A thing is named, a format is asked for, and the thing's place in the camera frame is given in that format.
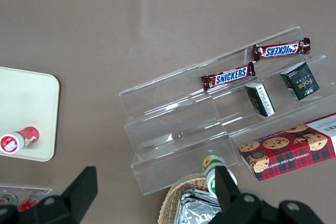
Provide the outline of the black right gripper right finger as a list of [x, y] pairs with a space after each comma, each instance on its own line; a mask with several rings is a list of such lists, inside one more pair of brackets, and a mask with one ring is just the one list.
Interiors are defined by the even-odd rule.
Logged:
[[284, 200], [276, 208], [252, 193], [241, 193], [224, 166], [215, 167], [215, 189], [221, 211], [210, 223], [323, 223], [302, 202]]

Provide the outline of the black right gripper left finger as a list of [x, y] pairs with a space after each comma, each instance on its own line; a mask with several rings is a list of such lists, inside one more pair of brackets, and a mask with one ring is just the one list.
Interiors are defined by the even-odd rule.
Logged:
[[60, 196], [48, 196], [23, 212], [1, 206], [1, 223], [80, 223], [97, 193], [97, 169], [87, 166]]

